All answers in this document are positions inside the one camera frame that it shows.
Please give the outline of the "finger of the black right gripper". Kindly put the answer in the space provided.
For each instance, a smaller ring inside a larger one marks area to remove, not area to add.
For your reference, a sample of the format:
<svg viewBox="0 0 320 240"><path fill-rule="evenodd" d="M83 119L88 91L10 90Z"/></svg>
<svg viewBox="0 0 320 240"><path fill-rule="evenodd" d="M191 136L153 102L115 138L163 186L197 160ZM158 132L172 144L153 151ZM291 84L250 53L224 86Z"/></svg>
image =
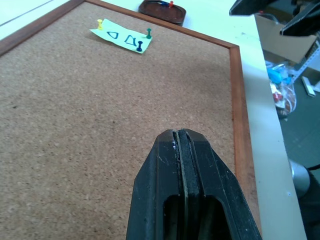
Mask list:
<svg viewBox="0 0 320 240"><path fill-rule="evenodd" d="M282 36L307 37L320 31L320 1L311 1L279 31Z"/></svg>
<svg viewBox="0 0 320 240"><path fill-rule="evenodd" d="M277 0L236 0L229 10L230 16L250 16L264 10Z"/></svg>

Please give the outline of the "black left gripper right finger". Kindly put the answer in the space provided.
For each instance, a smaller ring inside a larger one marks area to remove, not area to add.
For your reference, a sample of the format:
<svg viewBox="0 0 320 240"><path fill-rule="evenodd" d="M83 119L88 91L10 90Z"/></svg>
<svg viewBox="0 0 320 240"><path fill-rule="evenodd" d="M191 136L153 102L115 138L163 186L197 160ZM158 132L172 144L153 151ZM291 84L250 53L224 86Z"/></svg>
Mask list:
<svg viewBox="0 0 320 240"><path fill-rule="evenodd" d="M235 175L200 133L177 131L182 240L260 240Z"/></svg>

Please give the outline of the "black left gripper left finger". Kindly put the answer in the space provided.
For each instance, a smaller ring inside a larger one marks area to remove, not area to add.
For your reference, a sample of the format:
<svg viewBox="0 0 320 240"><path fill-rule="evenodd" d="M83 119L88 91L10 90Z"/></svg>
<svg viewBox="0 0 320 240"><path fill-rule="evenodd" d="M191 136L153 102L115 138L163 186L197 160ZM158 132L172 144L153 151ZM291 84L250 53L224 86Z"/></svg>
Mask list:
<svg viewBox="0 0 320 240"><path fill-rule="evenodd" d="M188 239L181 170L185 132L185 129L169 129L156 137L134 180L126 239Z"/></svg>

